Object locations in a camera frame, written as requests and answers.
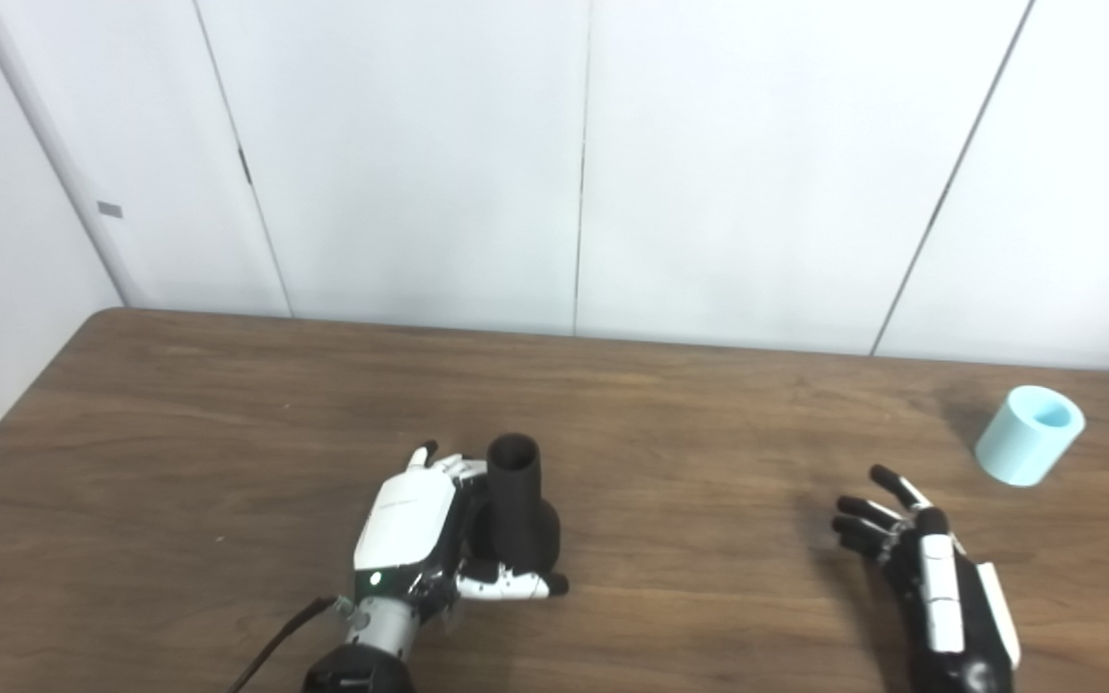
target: wood grain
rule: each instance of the wood grain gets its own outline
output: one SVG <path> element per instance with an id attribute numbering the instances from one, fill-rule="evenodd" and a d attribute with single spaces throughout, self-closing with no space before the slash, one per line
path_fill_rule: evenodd
<path id="1" fill-rule="evenodd" d="M 1018 383 L 1090 426 L 1047 482 L 968 442 Z M 0 690 L 223 689 L 344 591 L 415 444 L 542 445 L 563 600 L 467 604 L 413 671 L 446 692 L 903 690 L 882 587 L 828 531 L 884 462 L 999 563 L 1020 690 L 1109 690 L 1109 374 L 109 310 L 0 425 Z M 292 692 L 332 619 L 252 692 Z"/>

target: black cylindrical object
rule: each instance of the black cylindrical object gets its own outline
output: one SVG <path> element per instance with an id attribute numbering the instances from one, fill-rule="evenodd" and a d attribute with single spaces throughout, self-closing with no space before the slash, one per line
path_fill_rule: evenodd
<path id="1" fill-rule="evenodd" d="M 536 440 L 523 434 L 501 435 L 485 460 L 490 500 L 478 518 L 475 552 L 507 563 L 516 574 L 549 572 L 558 561 L 559 520 L 554 507 L 542 500 Z"/>

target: white robotic hand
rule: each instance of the white robotic hand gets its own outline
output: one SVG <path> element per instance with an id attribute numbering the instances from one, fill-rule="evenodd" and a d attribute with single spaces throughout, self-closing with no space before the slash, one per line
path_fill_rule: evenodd
<path id="1" fill-rule="evenodd" d="M 833 530 L 842 547 L 879 565 L 896 592 L 913 690 L 1011 693 L 1020 644 L 995 567 L 969 560 L 944 510 L 902 475 L 876 465 L 872 481 L 896 496 L 910 517 L 843 496 Z"/>
<path id="2" fill-rule="evenodd" d="M 354 551 L 346 644 L 307 673 L 304 692 L 410 692 L 405 660 L 419 626 L 465 600 L 541 600 L 568 592 L 552 572 L 558 513 L 541 499 L 541 457 L 502 435 L 487 460 L 435 460 L 434 441 L 379 488 Z"/>

